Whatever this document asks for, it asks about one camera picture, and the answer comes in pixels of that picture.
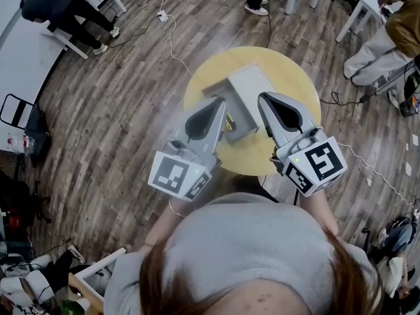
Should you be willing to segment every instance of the beige pants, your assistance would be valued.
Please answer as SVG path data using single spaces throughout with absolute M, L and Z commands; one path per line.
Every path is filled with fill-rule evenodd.
M 344 63 L 344 75 L 356 85 L 369 85 L 411 60 L 395 47 L 385 26 L 382 26 L 356 55 Z

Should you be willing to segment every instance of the water bottle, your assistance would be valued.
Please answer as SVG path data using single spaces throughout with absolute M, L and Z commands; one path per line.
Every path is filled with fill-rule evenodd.
M 35 151 L 35 140 L 28 135 L 11 135 L 7 139 L 7 149 L 16 154 L 29 155 Z

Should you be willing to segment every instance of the yellow table top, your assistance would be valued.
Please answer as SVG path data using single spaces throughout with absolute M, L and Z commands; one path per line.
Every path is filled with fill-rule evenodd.
M 321 123 L 320 99 L 309 76 L 288 57 L 261 47 L 238 47 L 221 52 L 205 61 L 192 76 L 184 96 L 184 110 L 205 97 L 202 90 L 227 78 L 233 71 L 252 63 L 260 69 L 280 94 L 302 102 L 318 124 Z M 276 168 L 269 160 L 274 141 L 252 133 L 229 144 L 222 140 L 217 146 L 221 167 L 243 175 L 271 175 Z

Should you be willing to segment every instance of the brown hair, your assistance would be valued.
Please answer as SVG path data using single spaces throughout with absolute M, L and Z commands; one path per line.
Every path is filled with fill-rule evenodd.
M 329 231 L 325 234 L 335 249 L 333 269 L 333 295 L 329 315 L 378 314 L 382 298 L 379 275 L 373 288 L 366 282 L 360 265 L 348 254 L 341 242 Z M 201 301 L 195 301 L 188 288 L 188 273 L 184 268 L 175 272 L 171 281 L 163 288 L 165 246 L 167 238 L 157 243 L 143 260 L 140 269 L 140 303 L 143 315 L 202 315 L 222 297 L 223 291 Z

